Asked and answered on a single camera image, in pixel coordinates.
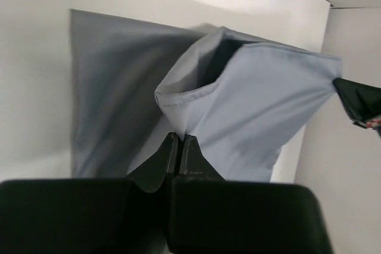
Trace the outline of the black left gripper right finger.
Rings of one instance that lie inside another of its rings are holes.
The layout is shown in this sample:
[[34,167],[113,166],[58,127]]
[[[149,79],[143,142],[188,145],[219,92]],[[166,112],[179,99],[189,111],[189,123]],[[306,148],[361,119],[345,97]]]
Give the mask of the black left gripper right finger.
[[332,253],[323,214],[306,187],[224,180],[187,136],[171,185],[173,253]]

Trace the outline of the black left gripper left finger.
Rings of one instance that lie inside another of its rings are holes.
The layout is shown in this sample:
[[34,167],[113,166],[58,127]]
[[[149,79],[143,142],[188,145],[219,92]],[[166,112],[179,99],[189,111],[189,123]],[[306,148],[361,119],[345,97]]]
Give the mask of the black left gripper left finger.
[[123,178],[1,183],[2,253],[168,253],[174,133]]

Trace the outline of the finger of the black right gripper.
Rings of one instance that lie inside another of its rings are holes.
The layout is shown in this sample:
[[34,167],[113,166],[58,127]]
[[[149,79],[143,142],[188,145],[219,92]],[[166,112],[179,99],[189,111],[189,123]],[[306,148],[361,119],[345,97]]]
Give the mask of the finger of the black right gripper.
[[380,130],[380,88],[342,78],[333,81],[336,93],[353,125]]

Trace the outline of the grey cloth placemat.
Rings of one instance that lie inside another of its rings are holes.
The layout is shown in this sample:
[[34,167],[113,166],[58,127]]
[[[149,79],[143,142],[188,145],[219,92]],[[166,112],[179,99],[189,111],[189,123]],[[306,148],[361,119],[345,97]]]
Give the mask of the grey cloth placemat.
[[226,180],[276,181],[281,150],[335,94],[337,57],[225,27],[72,10],[71,174],[122,177],[166,135],[195,136]]

